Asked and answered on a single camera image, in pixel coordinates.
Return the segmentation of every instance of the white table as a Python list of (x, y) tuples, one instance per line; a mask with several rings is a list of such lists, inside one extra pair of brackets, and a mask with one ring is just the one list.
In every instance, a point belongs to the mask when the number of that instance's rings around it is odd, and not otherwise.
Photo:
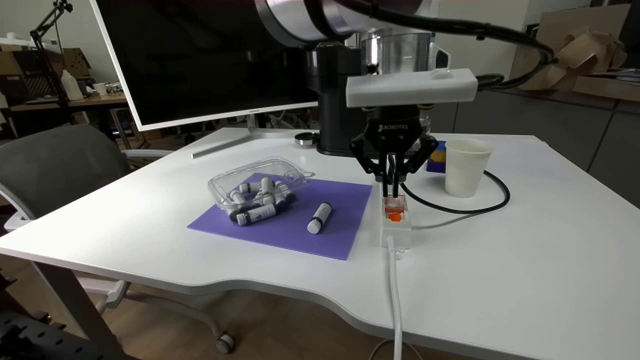
[[(209, 135), (2, 237), (0, 252), (185, 294), (242, 288), (311, 300), (362, 331), (392, 337), (387, 253), (378, 246), (371, 201), (347, 261), (186, 229), (212, 206), (212, 176), (266, 156), (320, 179), (372, 183), (354, 159), (299, 149), (292, 139), (190, 158), (245, 134)], [(513, 198), (502, 210), (459, 222), (410, 200), (418, 237), (397, 270), (405, 339), (485, 359), (637, 359), (640, 211), (536, 138), (464, 137), (495, 146), (488, 168)], [(445, 206), (502, 200), (488, 178), (470, 200), (446, 196), (442, 177), (424, 171), (407, 185)], [(50, 282), (68, 280), (68, 270), (43, 266), (57, 269)], [(72, 314), (85, 315), (90, 307), (73, 297), (75, 284), (60, 283), (53, 287)]]

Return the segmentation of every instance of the white paper cup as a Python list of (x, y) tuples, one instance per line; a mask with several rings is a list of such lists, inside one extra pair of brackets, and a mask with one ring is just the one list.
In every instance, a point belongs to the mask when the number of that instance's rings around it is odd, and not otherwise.
[(472, 197), (476, 194), (489, 156), (491, 144), (473, 139), (449, 140), (445, 191), (455, 197)]
[(93, 88), (98, 92), (98, 95), (104, 96), (107, 94), (107, 86), (104, 83), (93, 84)]

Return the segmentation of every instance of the robotiq logo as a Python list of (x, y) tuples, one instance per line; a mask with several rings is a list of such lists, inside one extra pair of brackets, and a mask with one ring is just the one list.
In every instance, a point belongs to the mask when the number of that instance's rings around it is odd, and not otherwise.
[(409, 125), (380, 125), (378, 132), (382, 130), (409, 130)]

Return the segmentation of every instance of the white monitor frame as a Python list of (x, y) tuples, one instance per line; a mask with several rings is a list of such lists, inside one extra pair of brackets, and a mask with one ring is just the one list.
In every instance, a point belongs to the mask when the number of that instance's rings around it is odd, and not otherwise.
[(129, 103), (129, 109), (131, 110), (131, 114), (133, 114), (133, 119), (136, 122), (136, 126), (140, 131), (148, 131), (154, 129), (161, 129), (164, 127), (178, 126), (184, 124), (192, 124), (194, 122), (203, 122), (208, 120), (222, 119), (225, 117), (236, 117), (257, 113), (265, 113), (269, 111), (282, 111), (289, 109), (298, 109), (298, 108), (310, 108), (313, 106), (317, 106), (317, 102), (299, 102), (296, 104), (283, 104), (279, 106), (269, 106), (267, 108), (254, 108), (254, 109), (244, 109), (239, 111), (230, 111), (226, 113), (217, 113), (217, 114), (209, 114), (198, 117), (189, 117), (178, 120), (171, 120), (165, 122), (158, 122), (155, 124), (143, 125), (140, 121), (140, 116), (138, 115), (138, 111), (136, 110), (136, 103), (134, 102), (133, 97), (131, 96), (131, 91), (127, 86), (127, 80), (122, 73), (122, 68), (120, 68), (120, 62), (118, 61), (118, 57), (116, 56), (116, 52), (113, 49), (113, 44), (111, 43), (111, 39), (109, 38), (109, 33), (107, 32), (107, 28), (104, 25), (104, 21), (102, 20), (102, 14), (100, 13), (100, 8), (96, 3), (96, 0), (90, 0), (91, 7), (93, 8), (93, 14), (95, 15), (95, 19), (98, 22), (98, 27), (100, 28), (100, 32), (102, 33), (102, 37), (104, 42), (107, 45), (107, 50), (109, 51), (109, 55), (111, 57), (111, 61), (113, 61), (113, 66), (116, 69), (116, 73), (118, 74), (118, 79), (120, 79), (120, 83), (122, 84), (122, 90), (124, 90), (124, 94), (127, 97), (127, 102)]

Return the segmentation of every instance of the monitor stand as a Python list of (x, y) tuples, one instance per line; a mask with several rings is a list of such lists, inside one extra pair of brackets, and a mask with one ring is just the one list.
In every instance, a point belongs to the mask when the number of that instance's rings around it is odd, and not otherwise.
[(200, 150), (191, 154), (192, 159), (201, 158), (202, 156), (212, 154), (214, 152), (228, 149), (230, 147), (234, 147), (236, 145), (241, 145), (243, 143), (251, 142), (254, 140), (260, 139), (283, 139), (290, 138), (291, 132), (286, 130), (279, 129), (259, 129), (255, 122), (255, 115), (249, 114), (247, 115), (247, 127), (249, 129), (249, 134), (236, 140), (232, 140), (229, 142), (222, 143), (220, 145), (215, 145), (214, 147), (210, 147), (208, 149)]

